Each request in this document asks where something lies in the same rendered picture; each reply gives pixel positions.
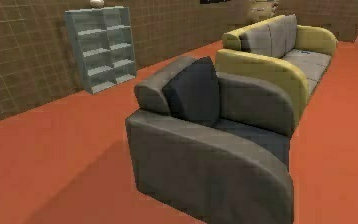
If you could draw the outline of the grey open bookshelf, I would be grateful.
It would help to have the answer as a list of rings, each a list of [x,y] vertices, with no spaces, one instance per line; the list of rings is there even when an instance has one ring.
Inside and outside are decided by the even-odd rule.
[[[88,93],[99,93],[137,76],[128,7],[68,10],[65,23]]]

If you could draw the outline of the yellow and grey sofa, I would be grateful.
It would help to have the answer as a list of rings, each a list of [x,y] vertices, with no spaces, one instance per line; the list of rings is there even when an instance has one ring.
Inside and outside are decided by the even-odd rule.
[[[275,16],[222,35],[215,56],[219,72],[269,81],[291,98],[298,121],[326,73],[338,40],[329,30],[299,25],[297,17]],[[310,54],[301,54],[300,50]]]

